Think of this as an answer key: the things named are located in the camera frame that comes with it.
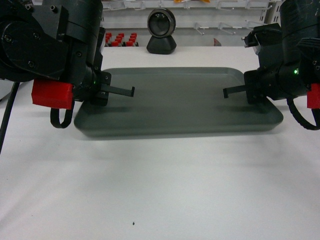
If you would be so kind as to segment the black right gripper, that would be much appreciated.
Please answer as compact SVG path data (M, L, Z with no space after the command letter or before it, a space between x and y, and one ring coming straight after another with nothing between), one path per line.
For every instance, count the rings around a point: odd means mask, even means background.
M246 91L250 105L263 103L267 97L272 100L296 98L307 94L307 87L301 78L298 64L273 64L244 73L245 85L223 89L223 97Z

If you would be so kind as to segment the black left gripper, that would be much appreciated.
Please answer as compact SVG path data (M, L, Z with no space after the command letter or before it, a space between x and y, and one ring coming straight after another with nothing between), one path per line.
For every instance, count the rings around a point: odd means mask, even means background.
M101 71L98 66L92 66L79 71L76 75L73 99L77 102L89 101L94 106L106 106L108 104L108 93L121 96L133 97L135 87L124 89L111 86L111 74Z

